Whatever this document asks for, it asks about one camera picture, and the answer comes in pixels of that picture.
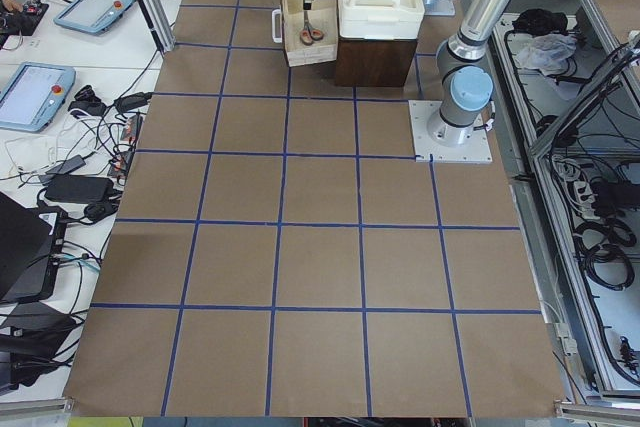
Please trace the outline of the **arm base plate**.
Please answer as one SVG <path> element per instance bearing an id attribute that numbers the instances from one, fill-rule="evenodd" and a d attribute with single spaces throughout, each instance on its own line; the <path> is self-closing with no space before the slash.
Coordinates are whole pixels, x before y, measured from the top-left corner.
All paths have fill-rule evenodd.
<path id="1" fill-rule="evenodd" d="M 423 0 L 426 16 L 453 17 L 455 7 L 453 0 Z"/>
<path id="2" fill-rule="evenodd" d="M 441 101 L 410 100 L 408 106 L 416 162 L 492 162 L 488 134 L 480 113 L 472 125 L 452 127 L 440 116 Z"/>

